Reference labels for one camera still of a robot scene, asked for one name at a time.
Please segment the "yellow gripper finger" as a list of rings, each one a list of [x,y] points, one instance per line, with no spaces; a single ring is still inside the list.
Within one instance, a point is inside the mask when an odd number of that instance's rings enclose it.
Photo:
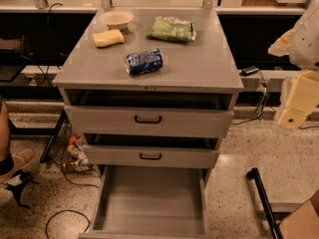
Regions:
[[[268,48],[268,53],[276,57],[282,57],[289,54],[290,39],[293,34],[293,30],[288,30],[280,38],[278,38]]]
[[[319,106],[319,72],[302,71],[291,80],[277,124],[287,130],[299,128]]]

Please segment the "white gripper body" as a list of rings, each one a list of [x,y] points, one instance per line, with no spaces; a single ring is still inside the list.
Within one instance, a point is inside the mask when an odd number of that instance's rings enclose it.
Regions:
[[[319,8],[309,6],[293,27],[290,63],[300,69],[319,70]]]

